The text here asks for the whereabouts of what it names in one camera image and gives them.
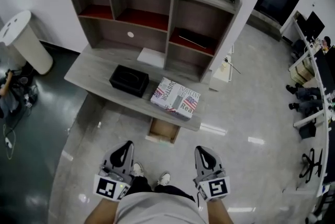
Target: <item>forearm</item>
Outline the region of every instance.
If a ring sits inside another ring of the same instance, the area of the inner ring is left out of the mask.
[[[7,94],[11,79],[12,79],[12,77],[8,77],[8,78],[7,78],[7,81],[6,81],[5,85],[4,85],[4,87],[2,87],[2,88],[0,89],[0,95],[1,95],[1,96],[5,96],[5,95]]]
[[[112,224],[119,203],[102,199],[85,221],[85,224]]]
[[[207,203],[209,224],[233,224],[228,212],[219,199]]]

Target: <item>computer monitor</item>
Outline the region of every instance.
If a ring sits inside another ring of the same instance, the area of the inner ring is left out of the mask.
[[[298,23],[299,28],[302,30],[304,36],[306,36],[306,20],[303,15],[300,14],[297,17],[297,23]]]
[[[330,49],[326,53],[325,57],[326,57],[326,61],[328,63],[328,67],[330,69],[330,73],[331,73],[331,75],[334,79],[334,82],[335,82],[335,48],[330,47]]]
[[[325,28],[318,16],[312,12],[306,20],[307,41],[314,41]]]

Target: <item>gray shirt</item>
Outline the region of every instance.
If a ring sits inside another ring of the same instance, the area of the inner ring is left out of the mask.
[[[10,89],[5,96],[0,97],[0,109],[4,114],[4,118],[6,118],[9,113],[12,113],[18,105],[19,102],[15,99]]]
[[[134,193],[119,203],[116,224],[204,224],[192,200],[166,193]]]

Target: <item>hand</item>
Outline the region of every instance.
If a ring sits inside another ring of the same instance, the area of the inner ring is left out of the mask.
[[[13,73],[11,71],[8,72],[8,79],[11,79],[13,77]]]

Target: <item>black tissue box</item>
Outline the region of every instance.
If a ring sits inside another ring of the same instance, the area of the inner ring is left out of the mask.
[[[147,73],[118,65],[109,81],[114,88],[142,97],[148,86],[149,76]]]

